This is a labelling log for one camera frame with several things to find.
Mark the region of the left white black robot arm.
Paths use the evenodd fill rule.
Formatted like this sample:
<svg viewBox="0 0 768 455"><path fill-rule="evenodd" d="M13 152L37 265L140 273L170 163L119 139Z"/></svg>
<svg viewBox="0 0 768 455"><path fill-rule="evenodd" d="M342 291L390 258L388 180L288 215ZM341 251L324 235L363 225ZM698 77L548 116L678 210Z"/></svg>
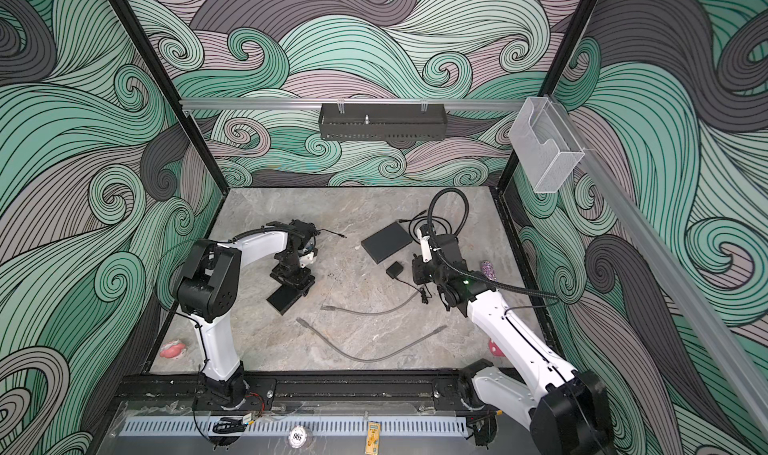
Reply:
<svg viewBox="0 0 768 455"><path fill-rule="evenodd" d="M276 261L269 277L278 288L267 303L283 315L315 284L310 265L318 255L319 233L315 224L294 219L270 222L228 241L200 239L192 245L172 295L195 325L204 356L202 375L212 389L228 393L244 386L229 315L241 269L266 258Z"/></svg>

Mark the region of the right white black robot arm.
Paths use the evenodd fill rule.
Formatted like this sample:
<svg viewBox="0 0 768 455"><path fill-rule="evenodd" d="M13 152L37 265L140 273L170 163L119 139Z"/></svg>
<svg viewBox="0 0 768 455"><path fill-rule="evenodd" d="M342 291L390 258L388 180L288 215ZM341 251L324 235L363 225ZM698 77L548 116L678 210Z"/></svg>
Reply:
<svg viewBox="0 0 768 455"><path fill-rule="evenodd" d="M419 228L420 254L412 262L418 284L434 284L447 310L457 309L501 349L516 377L489 366L470 377L471 392L484 405L501 410L527 428L542 454L613 454L614 431L607 387L592 371L580 371L552 350L509 305L514 285L493 281L468 268L457 231L438 234L434 210L447 194L465 209L467 196L458 188L440 190Z"/></svg>

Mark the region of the black network switch box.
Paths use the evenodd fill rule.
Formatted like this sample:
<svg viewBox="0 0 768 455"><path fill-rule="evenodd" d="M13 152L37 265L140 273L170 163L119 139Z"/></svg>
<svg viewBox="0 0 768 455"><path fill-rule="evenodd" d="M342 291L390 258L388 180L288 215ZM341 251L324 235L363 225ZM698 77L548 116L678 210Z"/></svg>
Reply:
<svg viewBox="0 0 768 455"><path fill-rule="evenodd" d="M268 298L267 302L280 314L286 312L301 298L306 295L305 291L300 291L288 285L280 286Z"/></svg>

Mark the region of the dark grey box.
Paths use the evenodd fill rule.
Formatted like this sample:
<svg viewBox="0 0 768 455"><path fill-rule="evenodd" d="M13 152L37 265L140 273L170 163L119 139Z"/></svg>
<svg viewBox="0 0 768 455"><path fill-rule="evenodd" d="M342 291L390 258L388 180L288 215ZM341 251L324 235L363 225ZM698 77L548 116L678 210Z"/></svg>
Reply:
<svg viewBox="0 0 768 455"><path fill-rule="evenodd" d="M365 238L361 246L379 264L411 242L409 233L398 222L393 222Z"/></svg>

